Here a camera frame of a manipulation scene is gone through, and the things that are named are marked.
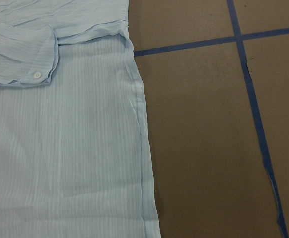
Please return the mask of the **light blue button-up shirt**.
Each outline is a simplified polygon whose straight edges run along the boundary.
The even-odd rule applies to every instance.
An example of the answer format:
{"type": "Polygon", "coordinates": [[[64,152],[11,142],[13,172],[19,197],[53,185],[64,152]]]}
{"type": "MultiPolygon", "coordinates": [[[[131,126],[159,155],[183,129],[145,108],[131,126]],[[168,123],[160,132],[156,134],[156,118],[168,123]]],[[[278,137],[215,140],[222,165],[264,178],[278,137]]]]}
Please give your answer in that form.
{"type": "Polygon", "coordinates": [[[127,0],[0,0],[0,238],[158,238],[127,0]]]}

